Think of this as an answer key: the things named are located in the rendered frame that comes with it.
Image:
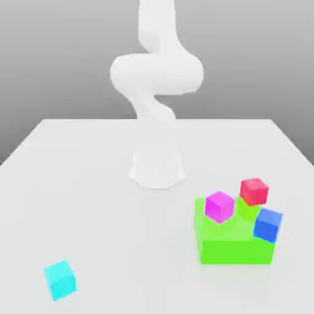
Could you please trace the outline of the large green box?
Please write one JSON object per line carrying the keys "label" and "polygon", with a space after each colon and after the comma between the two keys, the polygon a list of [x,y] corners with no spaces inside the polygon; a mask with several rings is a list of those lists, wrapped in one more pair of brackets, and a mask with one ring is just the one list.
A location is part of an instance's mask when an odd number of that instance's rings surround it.
{"label": "large green box", "polygon": [[275,244],[253,235],[261,209],[237,197],[233,216],[218,224],[204,214],[205,198],[194,201],[194,229],[201,264],[270,264]]}

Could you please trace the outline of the small cyan cube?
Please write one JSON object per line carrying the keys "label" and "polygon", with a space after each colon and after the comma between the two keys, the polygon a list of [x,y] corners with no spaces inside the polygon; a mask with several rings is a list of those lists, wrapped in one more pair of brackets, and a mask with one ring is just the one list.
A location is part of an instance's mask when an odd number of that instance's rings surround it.
{"label": "small cyan cube", "polygon": [[46,267],[44,275],[54,301],[64,298],[77,290],[74,272],[66,260]]}

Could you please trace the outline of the small red cube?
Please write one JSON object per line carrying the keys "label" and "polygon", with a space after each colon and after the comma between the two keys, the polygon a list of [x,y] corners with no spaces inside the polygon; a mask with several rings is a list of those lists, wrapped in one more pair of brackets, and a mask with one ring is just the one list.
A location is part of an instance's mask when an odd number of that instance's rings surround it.
{"label": "small red cube", "polygon": [[240,197],[249,206],[263,205],[267,202],[269,187],[259,178],[241,181]]}

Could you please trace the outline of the small blue cube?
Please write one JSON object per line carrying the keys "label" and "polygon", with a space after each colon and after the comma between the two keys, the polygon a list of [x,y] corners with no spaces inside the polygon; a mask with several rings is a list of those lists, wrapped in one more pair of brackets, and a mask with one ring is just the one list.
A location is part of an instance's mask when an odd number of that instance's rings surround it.
{"label": "small blue cube", "polygon": [[275,243],[282,218],[282,213],[262,208],[255,220],[253,236]]}

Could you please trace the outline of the small magenta cube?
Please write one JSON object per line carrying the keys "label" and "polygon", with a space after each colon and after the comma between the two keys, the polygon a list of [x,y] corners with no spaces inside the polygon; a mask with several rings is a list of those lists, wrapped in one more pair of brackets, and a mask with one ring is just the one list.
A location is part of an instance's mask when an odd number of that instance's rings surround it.
{"label": "small magenta cube", "polygon": [[204,215],[221,224],[233,216],[234,206],[234,198],[222,191],[218,191],[205,198]]}

